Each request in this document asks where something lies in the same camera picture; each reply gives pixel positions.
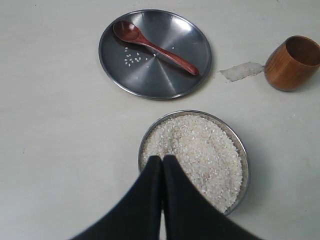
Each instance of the white rice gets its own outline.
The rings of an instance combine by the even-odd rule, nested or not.
[[[194,115],[164,121],[145,141],[142,168],[153,155],[175,155],[190,181],[220,212],[237,200],[241,158],[231,139],[212,121]]]

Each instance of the bowl of rice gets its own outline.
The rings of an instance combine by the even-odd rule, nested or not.
[[[140,171],[154,155],[175,155],[196,189],[225,215],[239,206],[249,188],[251,169],[243,143],[206,112],[180,110],[158,119],[142,139]]]

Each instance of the white floor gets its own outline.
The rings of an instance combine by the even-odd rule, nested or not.
[[[107,25],[150,8],[182,15],[209,39],[212,75],[194,94],[142,99],[102,70]],[[147,128],[194,109],[234,128],[251,160],[251,188],[230,218],[264,239],[318,240],[320,71],[290,93],[263,73],[229,83],[218,71],[264,65],[292,35],[320,43],[319,29],[319,0],[2,0],[0,239],[66,240],[94,223],[137,178]]]

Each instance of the wooden cup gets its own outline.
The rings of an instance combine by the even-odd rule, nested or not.
[[[305,36],[291,36],[269,57],[264,75],[282,91],[301,87],[320,67],[320,46]]]

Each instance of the wooden spoon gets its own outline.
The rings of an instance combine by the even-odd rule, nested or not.
[[[168,59],[178,64],[179,66],[181,66],[183,69],[185,69],[192,75],[196,76],[199,74],[198,69],[195,66],[193,66],[191,63],[173,54],[172,52],[164,50],[154,45],[152,42],[148,41],[146,37],[141,33],[139,28],[137,28],[131,22],[124,21],[124,20],[117,21],[113,25],[113,31],[115,35],[122,41],[127,43],[132,43],[132,44],[140,44],[140,45],[148,46],[156,50],[157,52],[161,53],[162,55],[166,56]]]

